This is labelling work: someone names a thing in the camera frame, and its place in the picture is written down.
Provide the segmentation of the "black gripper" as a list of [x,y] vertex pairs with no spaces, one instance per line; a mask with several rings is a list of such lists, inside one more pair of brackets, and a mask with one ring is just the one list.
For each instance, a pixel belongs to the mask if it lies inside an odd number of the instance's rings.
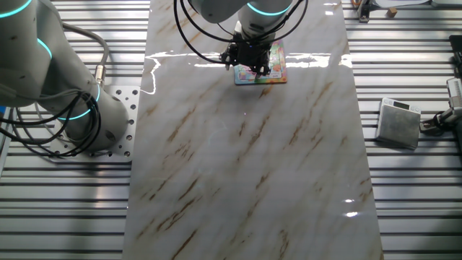
[[270,74],[269,52],[271,45],[268,43],[250,45],[248,43],[232,43],[230,45],[230,59],[233,65],[249,67],[249,72],[254,77],[266,77]]

